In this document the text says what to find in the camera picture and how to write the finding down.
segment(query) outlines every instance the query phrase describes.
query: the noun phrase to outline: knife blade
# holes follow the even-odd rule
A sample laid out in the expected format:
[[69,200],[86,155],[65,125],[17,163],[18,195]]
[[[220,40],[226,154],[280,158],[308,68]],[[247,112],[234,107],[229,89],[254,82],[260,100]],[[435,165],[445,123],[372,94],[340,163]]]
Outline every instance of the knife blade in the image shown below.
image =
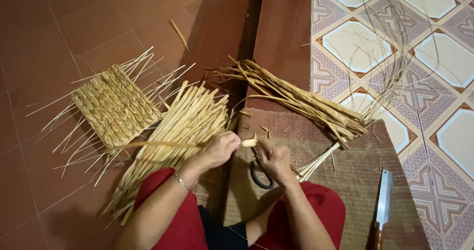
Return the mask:
[[375,221],[379,223],[375,231],[375,249],[382,250],[383,225],[388,222],[390,216],[390,197],[394,186],[394,177],[388,170],[382,170],[382,180],[380,182],[379,202],[377,204],[377,216]]

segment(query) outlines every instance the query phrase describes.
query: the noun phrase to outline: woven panel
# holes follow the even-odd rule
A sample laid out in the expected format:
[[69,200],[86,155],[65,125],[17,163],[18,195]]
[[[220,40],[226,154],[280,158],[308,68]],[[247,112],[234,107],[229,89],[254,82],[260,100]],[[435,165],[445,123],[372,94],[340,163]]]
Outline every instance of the woven panel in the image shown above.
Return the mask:
[[72,96],[108,149],[127,144],[160,114],[119,65],[112,65]]
[[[327,131],[321,131],[310,120],[296,114],[276,113],[246,108],[252,117],[242,116],[240,138],[250,138],[254,132],[265,138],[268,128],[272,140],[287,145],[295,167],[300,167],[322,154],[331,145]],[[348,142],[349,149],[334,151],[333,163],[327,159],[310,178],[311,182],[327,186],[339,194],[346,206],[346,221],[340,249],[365,249],[373,234],[375,205],[381,168],[392,171],[394,189],[388,223],[384,224],[384,249],[430,249],[412,194],[398,160],[387,129],[382,121],[369,127],[369,133]],[[281,195],[278,187],[264,190],[250,177],[249,162],[254,158],[250,149],[238,149],[232,160],[229,192],[224,225],[248,221],[262,213]],[[262,173],[260,180],[267,184]]]

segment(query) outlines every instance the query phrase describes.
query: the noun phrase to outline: black scissors handle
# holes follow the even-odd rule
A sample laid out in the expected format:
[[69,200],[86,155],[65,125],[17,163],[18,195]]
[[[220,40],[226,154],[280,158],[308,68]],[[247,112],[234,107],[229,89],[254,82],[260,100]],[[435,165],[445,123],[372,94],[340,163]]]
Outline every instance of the black scissors handle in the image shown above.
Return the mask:
[[[266,171],[264,171],[264,169],[260,166],[260,160],[258,159],[258,153],[257,151],[255,150],[254,147],[252,147],[252,151],[254,152],[255,154],[255,161],[252,160],[250,162],[250,176],[252,176],[252,180],[255,182],[255,184],[262,188],[262,189],[272,189],[274,186],[275,186],[275,181],[272,179],[272,177],[267,174]],[[267,179],[270,181],[270,184],[269,185],[264,185],[258,178],[257,178],[257,175],[255,174],[255,163],[258,164],[258,166],[260,167],[260,169],[263,171],[263,173],[265,174],[265,176],[267,177]]]

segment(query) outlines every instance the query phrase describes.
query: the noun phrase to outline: brown tile floor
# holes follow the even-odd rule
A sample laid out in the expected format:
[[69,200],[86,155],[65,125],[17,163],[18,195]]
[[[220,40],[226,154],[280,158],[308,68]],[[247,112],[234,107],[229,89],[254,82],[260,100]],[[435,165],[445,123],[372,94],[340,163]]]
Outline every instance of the brown tile floor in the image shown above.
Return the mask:
[[92,70],[152,45],[165,58],[139,84],[176,69],[184,47],[168,19],[188,38],[201,0],[1,1],[0,249],[105,249],[118,228],[103,232],[107,218],[98,214],[123,169],[110,169],[95,188],[89,180],[99,167],[85,174],[86,162],[61,179],[62,170],[52,168],[67,158],[52,150],[77,119],[38,139],[68,102],[25,116],[77,88],[71,82]]

